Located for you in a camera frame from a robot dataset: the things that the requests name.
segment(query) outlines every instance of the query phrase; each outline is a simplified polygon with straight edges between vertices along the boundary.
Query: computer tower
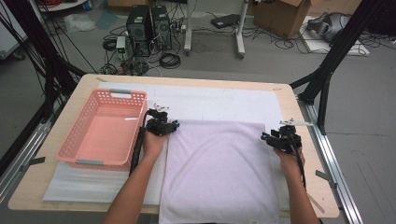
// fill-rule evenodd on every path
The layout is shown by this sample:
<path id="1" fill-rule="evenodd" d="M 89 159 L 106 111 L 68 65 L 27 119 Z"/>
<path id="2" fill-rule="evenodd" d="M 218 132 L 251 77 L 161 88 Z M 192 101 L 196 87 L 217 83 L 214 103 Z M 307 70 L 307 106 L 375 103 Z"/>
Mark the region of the computer tower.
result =
<path id="1" fill-rule="evenodd" d="M 126 22 L 126 28 L 131 41 L 133 55 L 135 57 L 149 56 L 149 43 L 153 38 L 149 7 L 145 5 L 132 6 Z"/>
<path id="2" fill-rule="evenodd" d="M 154 38 L 157 44 L 157 49 L 171 49 L 171 29 L 170 20 L 166 6 L 151 7 L 152 23 L 154 28 Z"/>

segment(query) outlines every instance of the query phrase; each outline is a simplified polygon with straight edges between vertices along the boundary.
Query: forearm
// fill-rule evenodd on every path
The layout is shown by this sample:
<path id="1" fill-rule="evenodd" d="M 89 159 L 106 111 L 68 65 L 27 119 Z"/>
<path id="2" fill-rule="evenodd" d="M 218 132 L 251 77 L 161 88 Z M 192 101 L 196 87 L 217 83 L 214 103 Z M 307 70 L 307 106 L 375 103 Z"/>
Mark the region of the forearm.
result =
<path id="1" fill-rule="evenodd" d="M 308 195 L 299 176 L 287 176 L 290 197 L 291 224 L 318 224 L 318 217 L 309 201 Z"/>
<path id="2" fill-rule="evenodd" d="M 110 205 L 103 223 L 137 222 L 155 161 L 143 158 Z"/>

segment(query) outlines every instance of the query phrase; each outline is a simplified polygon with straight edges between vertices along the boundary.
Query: hand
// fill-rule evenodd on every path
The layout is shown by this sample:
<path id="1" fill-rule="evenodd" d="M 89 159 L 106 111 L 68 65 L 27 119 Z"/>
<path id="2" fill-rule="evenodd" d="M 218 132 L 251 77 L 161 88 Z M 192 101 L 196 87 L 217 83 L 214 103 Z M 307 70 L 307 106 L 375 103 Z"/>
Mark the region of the hand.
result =
<path id="1" fill-rule="evenodd" d="M 280 158 L 280 168 L 282 169 L 286 178 L 289 178 L 289 177 L 301 178 L 300 167 L 298 166 L 296 156 L 294 156 L 292 154 L 285 153 L 277 148 L 274 148 L 274 152 Z M 298 150 L 298 152 L 300 153 L 300 158 L 304 165 L 305 158 L 304 158 L 302 149 L 300 148 Z"/>
<path id="2" fill-rule="evenodd" d="M 169 137 L 169 134 L 158 136 L 154 133 L 146 132 L 143 140 L 144 158 L 152 158 L 155 161 L 163 151 L 163 143 Z"/>

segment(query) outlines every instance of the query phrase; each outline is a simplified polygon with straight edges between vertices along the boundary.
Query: folded fabric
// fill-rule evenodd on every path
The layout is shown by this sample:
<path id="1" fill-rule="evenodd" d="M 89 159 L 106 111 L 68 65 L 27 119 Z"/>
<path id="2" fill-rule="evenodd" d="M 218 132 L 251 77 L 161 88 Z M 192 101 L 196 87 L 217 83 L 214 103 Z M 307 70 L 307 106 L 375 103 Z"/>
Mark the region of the folded fabric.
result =
<path id="1" fill-rule="evenodd" d="M 277 223 L 263 124 L 180 120 L 169 139 L 160 223 Z"/>

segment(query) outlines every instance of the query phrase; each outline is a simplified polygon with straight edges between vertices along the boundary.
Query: pink plastic basket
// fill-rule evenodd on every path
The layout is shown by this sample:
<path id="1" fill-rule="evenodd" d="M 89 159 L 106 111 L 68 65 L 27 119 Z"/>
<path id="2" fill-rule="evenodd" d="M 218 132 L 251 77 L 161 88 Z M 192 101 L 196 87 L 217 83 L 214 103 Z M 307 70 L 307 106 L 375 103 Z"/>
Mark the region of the pink plastic basket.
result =
<path id="1" fill-rule="evenodd" d="M 129 171 L 147 110 L 143 91 L 93 90 L 56 155 L 79 168 Z"/>

